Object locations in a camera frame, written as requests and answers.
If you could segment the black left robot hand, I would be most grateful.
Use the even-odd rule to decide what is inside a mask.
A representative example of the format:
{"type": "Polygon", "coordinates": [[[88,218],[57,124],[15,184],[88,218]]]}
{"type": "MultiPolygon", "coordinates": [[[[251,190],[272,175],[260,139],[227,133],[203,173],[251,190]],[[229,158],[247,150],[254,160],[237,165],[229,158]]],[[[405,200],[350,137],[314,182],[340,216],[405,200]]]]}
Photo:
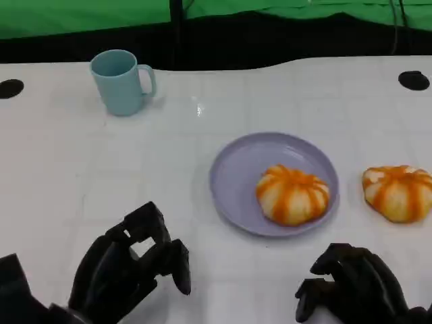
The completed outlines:
{"type": "Polygon", "coordinates": [[[91,323],[118,323],[170,275],[191,293],[189,251],[171,239],[163,214],[147,202],[99,236],[81,260],[68,307],[91,323]]]}

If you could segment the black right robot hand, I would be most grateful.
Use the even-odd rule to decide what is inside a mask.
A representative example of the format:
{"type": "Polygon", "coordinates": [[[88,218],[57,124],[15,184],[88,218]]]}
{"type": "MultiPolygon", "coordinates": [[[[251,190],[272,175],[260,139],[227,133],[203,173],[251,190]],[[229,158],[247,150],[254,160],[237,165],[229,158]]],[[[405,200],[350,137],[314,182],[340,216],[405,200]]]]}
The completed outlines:
{"type": "Polygon", "coordinates": [[[366,248],[332,243],[315,261],[295,297],[296,320],[306,322],[317,308],[342,323],[397,323],[409,311],[402,288],[389,267],[366,248]],[[330,275],[332,281],[321,276],[330,275]]]}

